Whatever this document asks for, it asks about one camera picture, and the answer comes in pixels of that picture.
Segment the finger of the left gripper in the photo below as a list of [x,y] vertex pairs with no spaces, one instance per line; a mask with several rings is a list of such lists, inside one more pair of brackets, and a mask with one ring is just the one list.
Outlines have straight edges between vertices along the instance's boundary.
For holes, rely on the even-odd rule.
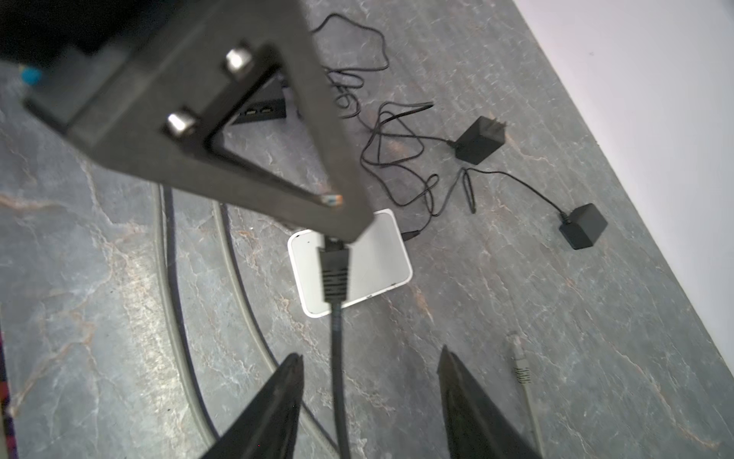
[[[373,211],[300,3],[222,2],[222,25],[193,44],[194,63],[174,64],[203,80],[184,94],[201,109],[202,128],[217,131],[217,145],[191,138],[178,149],[78,149],[118,172],[357,240]],[[287,118],[233,125],[273,78]]]

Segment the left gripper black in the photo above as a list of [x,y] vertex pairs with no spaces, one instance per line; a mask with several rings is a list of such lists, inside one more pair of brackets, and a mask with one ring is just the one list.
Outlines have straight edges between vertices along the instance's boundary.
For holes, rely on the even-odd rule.
[[178,149],[218,133],[177,61],[221,27],[222,1],[4,1],[1,58],[40,74],[28,109],[81,149]]

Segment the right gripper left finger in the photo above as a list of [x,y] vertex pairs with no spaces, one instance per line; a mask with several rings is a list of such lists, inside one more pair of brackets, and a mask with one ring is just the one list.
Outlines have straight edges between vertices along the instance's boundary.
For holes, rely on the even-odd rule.
[[292,353],[204,457],[292,458],[303,389],[303,358]]

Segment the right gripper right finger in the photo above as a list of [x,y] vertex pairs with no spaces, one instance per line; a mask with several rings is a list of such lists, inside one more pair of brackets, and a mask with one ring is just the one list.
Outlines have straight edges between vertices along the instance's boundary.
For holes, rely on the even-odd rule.
[[438,375],[452,458],[537,458],[459,357],[442,349]]

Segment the black network switch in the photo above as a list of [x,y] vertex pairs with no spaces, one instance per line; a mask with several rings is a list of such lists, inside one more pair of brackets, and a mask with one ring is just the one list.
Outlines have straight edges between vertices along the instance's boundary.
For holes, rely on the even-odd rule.
[[283,85],[278,78],[273,78],[248,99],[231,123],[251,124],[286,118],[287,103]]

